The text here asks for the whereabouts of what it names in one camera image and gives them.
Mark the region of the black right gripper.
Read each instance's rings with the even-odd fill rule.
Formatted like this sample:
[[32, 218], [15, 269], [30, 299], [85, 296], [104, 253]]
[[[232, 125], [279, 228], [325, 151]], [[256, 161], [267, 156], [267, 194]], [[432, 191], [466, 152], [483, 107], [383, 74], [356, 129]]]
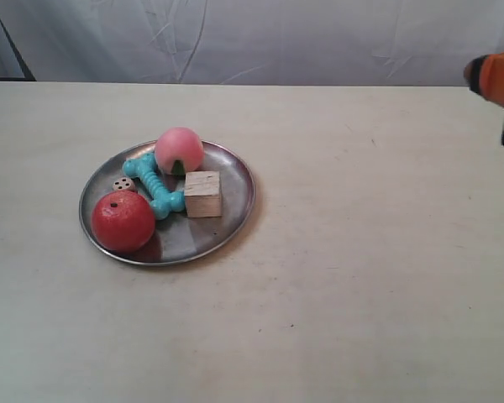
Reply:
[[[504, 107], [504, 53], [473, 59], [465, 66], [464, 79], [473, 93]], [[504, 146], [504, 125], [501, 145]]]

